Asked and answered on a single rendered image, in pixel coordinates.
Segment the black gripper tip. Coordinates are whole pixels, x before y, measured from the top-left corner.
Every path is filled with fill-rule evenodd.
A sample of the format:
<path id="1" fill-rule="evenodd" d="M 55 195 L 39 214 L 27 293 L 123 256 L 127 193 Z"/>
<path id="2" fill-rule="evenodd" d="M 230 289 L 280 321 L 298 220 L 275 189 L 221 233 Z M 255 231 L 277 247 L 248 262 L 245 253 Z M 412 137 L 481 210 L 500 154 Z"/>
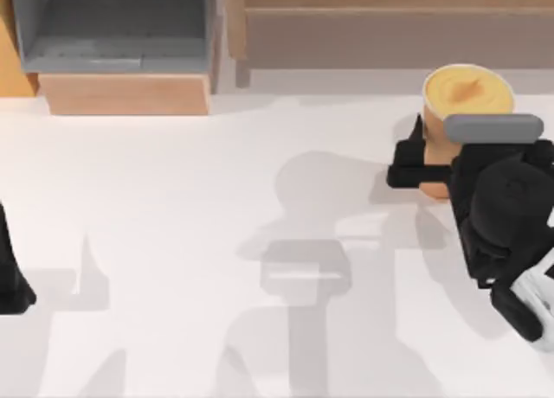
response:
<path id="1" fill-rule="evenodd" d="M 0 203 L 0 316 L 20 315 L 37 296 L 17 264 L 3 205 Z"/>

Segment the wooden open shelf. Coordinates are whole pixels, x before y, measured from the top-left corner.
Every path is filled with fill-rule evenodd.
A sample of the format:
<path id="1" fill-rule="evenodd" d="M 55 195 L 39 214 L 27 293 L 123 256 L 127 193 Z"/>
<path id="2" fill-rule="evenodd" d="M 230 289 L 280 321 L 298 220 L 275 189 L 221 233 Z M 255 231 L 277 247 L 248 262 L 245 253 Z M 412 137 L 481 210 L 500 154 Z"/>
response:
<path id="1" fill-rule="evenodd" d="M 223 0 L 249 69 L 554 69 L 554 0 Z"/>

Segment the orange cup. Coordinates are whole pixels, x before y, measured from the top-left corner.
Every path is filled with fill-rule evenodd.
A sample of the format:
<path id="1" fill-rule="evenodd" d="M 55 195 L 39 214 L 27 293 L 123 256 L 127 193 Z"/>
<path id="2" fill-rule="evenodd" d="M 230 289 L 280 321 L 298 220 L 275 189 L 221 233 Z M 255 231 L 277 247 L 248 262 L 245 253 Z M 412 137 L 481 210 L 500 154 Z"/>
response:
<path id="1" fill-rule="evenodd" d="M 444 131 L 451 114 L 507 114 L 513 112 L 510 84 L 499 74 L 474 64 L 450 64 L 428 75 L 422 86 L 424 163 L 449 165 L 461 150 Z"/>

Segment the pale grey rounded box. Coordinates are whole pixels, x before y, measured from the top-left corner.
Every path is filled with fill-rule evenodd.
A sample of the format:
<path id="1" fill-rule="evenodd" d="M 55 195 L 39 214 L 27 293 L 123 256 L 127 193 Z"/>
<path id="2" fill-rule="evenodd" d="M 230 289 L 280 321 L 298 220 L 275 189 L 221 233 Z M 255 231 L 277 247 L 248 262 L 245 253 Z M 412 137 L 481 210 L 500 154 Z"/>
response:
<path id="1" fill-rule="evenodd" d="M 530 144 L 544 132 L 544 121 L 527 113 L 454 114 L 443 126 L 449 140 L 460 144 Z"/>

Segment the wooden cupboard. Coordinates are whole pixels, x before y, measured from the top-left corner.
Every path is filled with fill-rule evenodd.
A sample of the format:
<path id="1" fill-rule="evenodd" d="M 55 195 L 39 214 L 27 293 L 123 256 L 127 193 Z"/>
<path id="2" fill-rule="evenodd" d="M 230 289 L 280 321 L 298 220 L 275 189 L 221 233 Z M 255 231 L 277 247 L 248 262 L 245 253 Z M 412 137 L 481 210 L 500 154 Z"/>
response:
<path id="1" fill-rule="evenodd" d="M 12 0 L 0 0 L 0 98 L 32 98 L 38 88 L 37 74 L 21 67 Z"/>

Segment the pale wooden drawer front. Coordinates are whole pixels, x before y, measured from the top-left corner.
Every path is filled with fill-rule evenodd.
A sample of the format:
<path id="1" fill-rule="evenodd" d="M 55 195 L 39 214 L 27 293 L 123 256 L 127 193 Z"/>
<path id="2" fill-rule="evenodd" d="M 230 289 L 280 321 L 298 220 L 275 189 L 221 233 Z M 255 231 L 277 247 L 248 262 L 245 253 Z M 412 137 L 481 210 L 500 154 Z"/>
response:
<path id="1" fill-rule="evenodd" d="M 54 115 L 207 115 L 207 74 L 39 74 Z"/>

